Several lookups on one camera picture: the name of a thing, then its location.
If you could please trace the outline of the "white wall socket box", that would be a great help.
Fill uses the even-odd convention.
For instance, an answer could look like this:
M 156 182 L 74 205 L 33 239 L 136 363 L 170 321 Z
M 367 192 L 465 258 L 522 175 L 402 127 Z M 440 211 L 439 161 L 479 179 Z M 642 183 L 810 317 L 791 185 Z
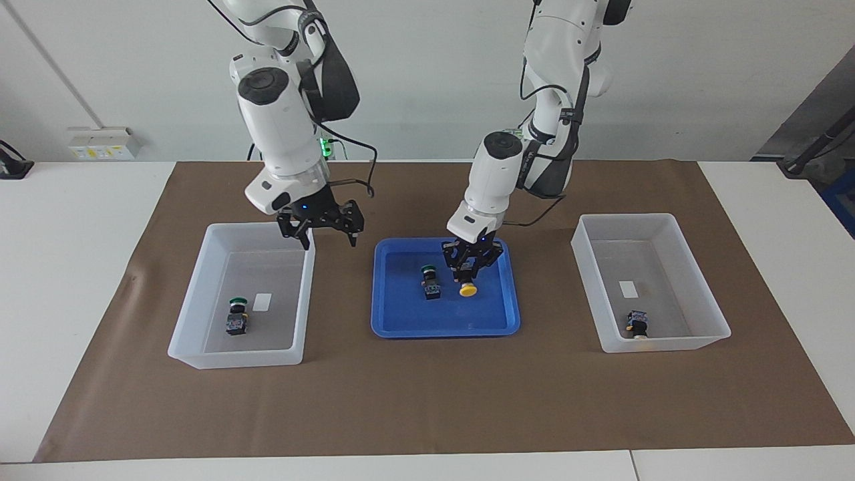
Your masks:
M 130 129 L 120 127 L 67 129 L 70 135 L 67 148 L 80 161 L 136 160 L 141 143 Z

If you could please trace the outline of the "translucent white plastic box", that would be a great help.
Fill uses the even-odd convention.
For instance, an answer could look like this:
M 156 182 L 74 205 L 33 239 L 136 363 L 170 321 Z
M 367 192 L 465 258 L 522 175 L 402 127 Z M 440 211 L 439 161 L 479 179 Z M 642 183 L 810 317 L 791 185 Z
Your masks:
M 696 350 L 731 335 L 673 215 L 583 215 L 571 246 L 605 352 Z M 624 299 L 619 281 L 634 281 L 639 298 Z M 647 313 L 648 338 L 626 331 L 632 310 Z
M 315 250 L 284 238 L 274 222 L 214 223 L 206 229 L 168 356 L 196 369 L 296 365 L 311 305 Z M 257 293 L 272 293 L 254 313 Z M 229 301 L 244 297 L 248 331 L 226 334 Z

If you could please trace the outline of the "brown paper table mat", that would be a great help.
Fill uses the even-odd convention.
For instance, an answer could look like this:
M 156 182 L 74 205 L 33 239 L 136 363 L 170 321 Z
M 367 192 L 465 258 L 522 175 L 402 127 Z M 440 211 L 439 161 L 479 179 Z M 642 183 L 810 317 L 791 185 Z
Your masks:
M 388 456 L 855 444 L 693 162 L 578 161 L 569 199 L 502 232 L 521 329 L 382 340 L 370 328 L 383 238 L 440 236 L 461 162 L 385 162 L 352 249 L 321 230 L 303 362 L 194 369 L 167 354 L 208 225 L 263 221 L 248 162 L 181 162 L 35 462 Z M 731 328 L 698 350 L 605 353 L 570 240 L 584 213 L 673 214 Z

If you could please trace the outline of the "black metal stand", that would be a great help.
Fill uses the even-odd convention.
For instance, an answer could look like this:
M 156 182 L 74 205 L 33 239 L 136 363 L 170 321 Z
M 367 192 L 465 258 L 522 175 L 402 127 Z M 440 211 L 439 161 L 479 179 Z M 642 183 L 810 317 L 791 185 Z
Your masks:
M 797 178 L 804 173 L 809 162 L 819 159 L 839 149 L 855 135 L 855 104 L 852 104 L 831 127 L 810 143 L 806 149 L 794 158 L 778 160 L 779 170 L 788 178 Z

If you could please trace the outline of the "blue plastic tray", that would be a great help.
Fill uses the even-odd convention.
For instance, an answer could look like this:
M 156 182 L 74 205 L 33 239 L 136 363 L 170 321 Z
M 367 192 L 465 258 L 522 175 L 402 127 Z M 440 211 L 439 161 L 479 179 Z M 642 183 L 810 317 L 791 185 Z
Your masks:
M 521 326 L 510 253 L 478 273 L 478 292 L 462 297 L 446 265 L 444 238 L 385 238 L 373 256 L 371 328 L 384 339 L 513 335 Z M 437 268 L 439 299 L 425 299 L 421 268 Z

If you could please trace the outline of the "black desk object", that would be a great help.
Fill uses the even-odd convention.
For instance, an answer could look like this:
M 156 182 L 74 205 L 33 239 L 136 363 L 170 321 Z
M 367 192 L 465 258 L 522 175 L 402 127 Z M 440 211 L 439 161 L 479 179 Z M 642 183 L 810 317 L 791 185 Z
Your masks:
M 18 149 L 0 139 L 0 180 L 24 179 L 34 164 L 34 161 L 26 159 Z

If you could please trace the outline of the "blue crate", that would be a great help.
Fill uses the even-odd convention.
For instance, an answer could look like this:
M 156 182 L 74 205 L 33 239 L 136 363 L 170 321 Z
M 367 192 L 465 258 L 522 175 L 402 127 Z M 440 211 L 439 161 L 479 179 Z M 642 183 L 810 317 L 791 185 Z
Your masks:
M 823 189 L 820 197 L 840 225 L 855 238 L 855 168 Z

